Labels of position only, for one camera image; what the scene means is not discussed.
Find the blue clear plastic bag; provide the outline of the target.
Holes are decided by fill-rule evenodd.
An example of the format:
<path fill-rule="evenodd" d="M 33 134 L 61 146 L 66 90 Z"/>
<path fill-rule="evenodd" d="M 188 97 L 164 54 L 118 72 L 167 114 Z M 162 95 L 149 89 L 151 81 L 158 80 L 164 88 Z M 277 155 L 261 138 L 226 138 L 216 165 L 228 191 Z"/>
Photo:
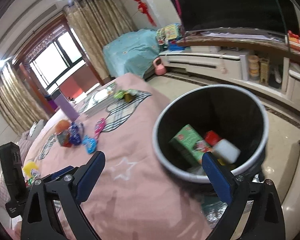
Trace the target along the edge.
<path fill-rule="evenodd" d="M 72 122 L 70 127 L 68 128 L 69 131 L 69 142 L 74 145 L 78 146 L 82 143 L 83 136 L 84 136 L 84 126 L 82 122 Z"/>

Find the blue candy blister pack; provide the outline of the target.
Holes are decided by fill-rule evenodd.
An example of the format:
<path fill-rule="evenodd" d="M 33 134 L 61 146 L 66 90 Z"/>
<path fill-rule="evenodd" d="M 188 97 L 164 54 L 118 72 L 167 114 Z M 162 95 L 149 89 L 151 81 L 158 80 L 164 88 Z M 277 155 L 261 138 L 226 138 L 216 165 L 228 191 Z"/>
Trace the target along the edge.
<path fill-rule="evenodd" d="M 85 150 L 87 154 L 92 154 L 97 149 L 97 140 L 95 138 L 91 138 L 87 135 L 84 136 L 82 140 L 82 144 L 85 146 Z"/>

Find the pink candy blister pack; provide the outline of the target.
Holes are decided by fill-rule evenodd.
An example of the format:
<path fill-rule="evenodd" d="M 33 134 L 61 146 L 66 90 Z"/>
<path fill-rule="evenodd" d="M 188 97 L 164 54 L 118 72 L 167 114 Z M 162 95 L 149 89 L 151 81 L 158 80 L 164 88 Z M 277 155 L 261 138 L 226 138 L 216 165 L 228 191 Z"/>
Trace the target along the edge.
<path fill-rule="evenodd" d="M 96 123 L 95 128 L 94 128 L 94 138 L 96 140 L 99 138 L 99 136 L 105 126 L 106 126 L 105 118 L 101 118 L 100 120 L 98 120 L 98 122 Z"/>

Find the red white carton box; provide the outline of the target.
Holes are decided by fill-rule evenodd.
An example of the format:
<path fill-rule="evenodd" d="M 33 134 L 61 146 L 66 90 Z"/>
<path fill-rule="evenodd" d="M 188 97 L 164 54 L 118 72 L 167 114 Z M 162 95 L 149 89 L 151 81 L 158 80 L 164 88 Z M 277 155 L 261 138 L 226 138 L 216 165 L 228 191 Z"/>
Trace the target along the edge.
<path fill-rule="evenodd" d="M 208 131 L 204 135 L 204 140 L 210 145 L 215 146 L 219 141 L 221 141 L 223 138 L 220 137 L 216 132 L 214 131 Z"/>

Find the green milk carton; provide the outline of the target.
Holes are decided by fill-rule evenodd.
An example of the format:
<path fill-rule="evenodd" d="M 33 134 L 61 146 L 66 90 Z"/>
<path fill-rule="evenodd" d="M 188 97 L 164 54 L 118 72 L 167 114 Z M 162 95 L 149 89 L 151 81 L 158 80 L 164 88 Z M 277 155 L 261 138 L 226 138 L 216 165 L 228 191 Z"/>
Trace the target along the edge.
<path fill-rule="evenodd" d="M 212 151 L 212 147 L 190 125 L 184 126 L 170 144 L 191 166 L 201 165 L 203 154 Z"/>

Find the red snack bag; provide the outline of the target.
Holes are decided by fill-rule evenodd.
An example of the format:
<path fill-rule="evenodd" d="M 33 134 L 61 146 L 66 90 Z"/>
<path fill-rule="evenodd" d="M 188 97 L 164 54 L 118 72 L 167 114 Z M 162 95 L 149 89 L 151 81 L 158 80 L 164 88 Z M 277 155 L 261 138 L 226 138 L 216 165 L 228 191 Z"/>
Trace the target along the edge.
<path fill-rule="evenodd" d="M 62 147 L 71 147 L 72 143 L 70 142 L 70 133 L 68 129 L 63 130 L 62 132 L 56 135 L 59 144 Z"/>

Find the yellow sponge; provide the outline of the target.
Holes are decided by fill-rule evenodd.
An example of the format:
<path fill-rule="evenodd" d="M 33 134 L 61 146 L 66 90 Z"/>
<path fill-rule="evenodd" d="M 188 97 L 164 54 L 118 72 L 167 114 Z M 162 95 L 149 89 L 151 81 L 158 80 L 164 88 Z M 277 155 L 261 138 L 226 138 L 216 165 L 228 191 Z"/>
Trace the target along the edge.
<path fill-rule="evenodd" d="M 34 161 L 29 161 L 23 165 L 23 172 L 27 177 L 36 177 L 40 175 L 39 168 Z"/>

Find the orange apple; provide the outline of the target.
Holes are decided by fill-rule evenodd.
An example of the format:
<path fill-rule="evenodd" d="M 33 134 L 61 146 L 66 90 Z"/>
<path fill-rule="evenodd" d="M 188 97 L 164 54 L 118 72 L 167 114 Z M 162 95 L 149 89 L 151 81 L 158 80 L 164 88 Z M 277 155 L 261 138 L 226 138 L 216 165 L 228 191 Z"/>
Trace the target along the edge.
<path fill-rule="evenodd" d="M 70 127 L 71 123 L 68 120 L 60 120 L 59 122 L 57 122 L 57 124 L 55 125 L 55 133 L 59 134 L 62 133 L 65 130 L 68 130 Z"/>

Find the purple thermos bottle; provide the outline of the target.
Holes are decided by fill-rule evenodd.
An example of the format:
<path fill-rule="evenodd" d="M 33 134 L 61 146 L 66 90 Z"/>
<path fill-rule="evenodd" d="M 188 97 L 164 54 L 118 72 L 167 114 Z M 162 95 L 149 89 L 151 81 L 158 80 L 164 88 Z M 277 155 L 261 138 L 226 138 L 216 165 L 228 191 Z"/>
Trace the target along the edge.
<path fill-rule="evenodd" d="M 79 118 L 78 112 L 74 109 L 74 106 L 68 101 L 68 99 L 62 94 L 60 90 L 56 90 L 51 95 L 51 98 L 56 105 L 64 112 L 64 114 L 75 122 Z"/>

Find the stack of children's books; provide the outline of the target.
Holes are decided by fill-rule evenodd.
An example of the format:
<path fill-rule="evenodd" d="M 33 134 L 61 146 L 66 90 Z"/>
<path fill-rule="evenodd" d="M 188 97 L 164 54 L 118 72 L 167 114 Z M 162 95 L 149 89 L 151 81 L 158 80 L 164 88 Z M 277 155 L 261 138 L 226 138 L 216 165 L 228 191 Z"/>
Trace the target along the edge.
<path fill-rule="evenodd" d="M 82 107 L 78 111 L 79 114 L 93 116 L 96 113 L 106 109 L 109 105 L 116 101 L 114 98 L 116 90 L 117 85 L 115 82 L 113 82 L 109 85 L 106 85 L 106 87 L 102 88 L 101 90 L 93 92 L 93 94 L 85 98 Z"/>

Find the stacked yellow jars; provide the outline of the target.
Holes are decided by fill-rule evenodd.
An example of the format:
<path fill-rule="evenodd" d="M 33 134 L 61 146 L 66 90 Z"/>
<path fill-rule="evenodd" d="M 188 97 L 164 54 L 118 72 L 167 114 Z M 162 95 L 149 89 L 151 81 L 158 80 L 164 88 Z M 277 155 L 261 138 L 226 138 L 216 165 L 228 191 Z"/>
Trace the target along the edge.
<path fill-rule="evenodd" d="M 259 64 L 258 56 L 249 55 L 248 62 L 249 62 L 249 75 L 251 79 L 258 80 L 260 78 L 260 64 Z"/>

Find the pink kettlebell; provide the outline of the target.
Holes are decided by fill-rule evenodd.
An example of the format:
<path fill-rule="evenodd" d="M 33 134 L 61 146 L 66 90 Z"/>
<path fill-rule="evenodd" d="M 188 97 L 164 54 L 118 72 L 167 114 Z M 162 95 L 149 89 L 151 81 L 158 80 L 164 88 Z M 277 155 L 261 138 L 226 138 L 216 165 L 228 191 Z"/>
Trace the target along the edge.
<path fill-rule="evenodd" d="M 153 66 L 154 66 L 155 74 L 157 76 L 162 76 L 166 74 L 166 68 L 159 57 L 153 61 Z"/>

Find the white tv cabinet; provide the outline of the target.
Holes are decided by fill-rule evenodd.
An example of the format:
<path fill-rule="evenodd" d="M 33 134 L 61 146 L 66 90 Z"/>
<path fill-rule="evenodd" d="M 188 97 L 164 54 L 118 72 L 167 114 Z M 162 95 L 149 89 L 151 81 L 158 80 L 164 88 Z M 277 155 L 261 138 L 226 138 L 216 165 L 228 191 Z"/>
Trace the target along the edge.
<path fill-rule="evenodd" d="M 191 74 L 228 81 L 253 89 L 271 98 L 300 109 L 300 74 L 289 69 L 287 59 L 283 61 L 283 76 L 280 88 L 263 85 L 249 75 L 248 50 L 218 52 L 200 51 L 195 48 L 163 51 L 160 59 L 167 67 L 180 68 Z"/>

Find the beige window curtain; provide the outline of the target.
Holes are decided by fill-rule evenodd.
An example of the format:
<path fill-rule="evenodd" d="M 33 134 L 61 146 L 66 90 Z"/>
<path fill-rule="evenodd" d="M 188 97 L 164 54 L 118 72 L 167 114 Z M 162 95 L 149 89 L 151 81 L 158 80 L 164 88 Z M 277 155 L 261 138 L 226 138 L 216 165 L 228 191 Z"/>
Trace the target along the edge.
<path fill-rule="evenodd" d="M 119 0 L 74 0 L 63 8 L 93 68 L 102 80 L 110 76 L 103 57 L 105 45 L 135 31 L 132 18 Z"/>

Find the colourful toy cash register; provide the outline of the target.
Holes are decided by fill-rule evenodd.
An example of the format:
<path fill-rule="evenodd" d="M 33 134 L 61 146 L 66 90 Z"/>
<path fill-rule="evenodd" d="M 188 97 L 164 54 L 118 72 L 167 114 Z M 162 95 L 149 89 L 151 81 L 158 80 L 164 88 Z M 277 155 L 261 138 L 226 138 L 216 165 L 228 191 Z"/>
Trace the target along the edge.
<path fill-rule="evenodd" d="M 158 29 L 156 32 L 156 39 L 160 47 L 160 51 L 181 51 L 185 47 L 178 46 L 177 42 L 181 40 L 181 24 L 170 24 L 164 28 Z"/>

